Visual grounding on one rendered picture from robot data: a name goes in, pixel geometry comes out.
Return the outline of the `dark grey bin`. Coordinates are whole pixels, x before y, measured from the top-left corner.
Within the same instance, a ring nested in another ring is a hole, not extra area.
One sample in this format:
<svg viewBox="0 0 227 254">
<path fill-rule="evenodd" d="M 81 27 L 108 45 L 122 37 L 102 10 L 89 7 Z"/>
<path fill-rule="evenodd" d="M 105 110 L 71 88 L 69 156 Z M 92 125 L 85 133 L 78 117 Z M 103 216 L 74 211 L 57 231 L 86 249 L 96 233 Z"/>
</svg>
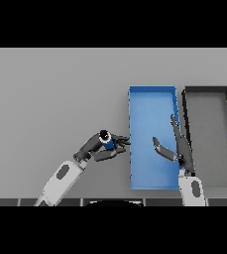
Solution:
<svg viewBox="0 0 227 254">
<path fill-rule="evenodd" d="M 205 188 L 227 188 L 227 86 L 186 86 L 186 137 Z"/>
</svg>

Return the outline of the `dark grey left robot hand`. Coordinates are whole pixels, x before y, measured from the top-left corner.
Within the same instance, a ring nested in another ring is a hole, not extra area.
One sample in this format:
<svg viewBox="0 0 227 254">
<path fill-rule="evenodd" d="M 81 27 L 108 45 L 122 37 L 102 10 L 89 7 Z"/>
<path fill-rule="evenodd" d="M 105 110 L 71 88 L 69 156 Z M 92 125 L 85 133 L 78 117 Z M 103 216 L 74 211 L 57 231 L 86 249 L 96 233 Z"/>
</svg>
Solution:
<svg viewBox="0 0 227 254">
<path fill-rule="evenodd" d="M 120 153 L 126 151 L 125 146 L 129 145 L 129 138 L 124 136 L 117 136 L 110 133 L 115 145 L 113 150 L 106 150 L 99 140 L 99 133 L 93 135 L 87 140 L 84 145 L 73 155 L 73 158 L 81 163 L 82 161 L 88 161 L 91 157 L 95 162 L 105 161 L 113 159 Z"/>
</svg>

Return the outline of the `blue bin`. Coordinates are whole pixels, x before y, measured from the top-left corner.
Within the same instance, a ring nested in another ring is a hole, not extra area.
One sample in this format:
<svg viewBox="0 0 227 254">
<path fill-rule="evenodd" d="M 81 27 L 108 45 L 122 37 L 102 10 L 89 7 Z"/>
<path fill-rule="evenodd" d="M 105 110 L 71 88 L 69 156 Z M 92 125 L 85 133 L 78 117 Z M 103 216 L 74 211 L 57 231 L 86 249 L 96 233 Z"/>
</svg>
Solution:
<svg viewBox="0 0 227 254">
<path fill-rule="evenodd" d="M 131 189 L 135 191 L 175 191 L 178 189 L 178 162 L 155 151 L 153 138 L 176 152 L 170 116 L 179 124 L 174 85 L 130 85 L 129 140 Z"/>
</svg>

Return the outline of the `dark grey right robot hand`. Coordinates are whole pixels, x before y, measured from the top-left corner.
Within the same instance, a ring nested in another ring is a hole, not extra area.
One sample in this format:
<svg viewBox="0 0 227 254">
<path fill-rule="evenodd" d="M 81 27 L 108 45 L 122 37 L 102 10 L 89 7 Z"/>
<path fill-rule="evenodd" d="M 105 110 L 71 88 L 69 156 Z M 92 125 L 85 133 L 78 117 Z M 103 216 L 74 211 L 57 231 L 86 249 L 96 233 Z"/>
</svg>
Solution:
<svg viewBox="0 0 227 254">
<path fill-rule="evenodd" d="M 155 147 L 155 151 L 161 155 L 162 157 L 174 162 L 178 161 L 178 163 L 184 168 L 186 176 L 195 176 L 195 168 L 193 163 L 193 157 L 191 153 L 191 149 L 189 143 L 184 135 L 182 135 L 179 131 L 178 124 L 172 114 L 170 116 L 170 123 L 173 129 L 174 137 L 176 140 L 176 152 L 171 151 L 170 149 L 164 147 L 159 140 L 154 137 L 153 144 Z"/>
</svg>

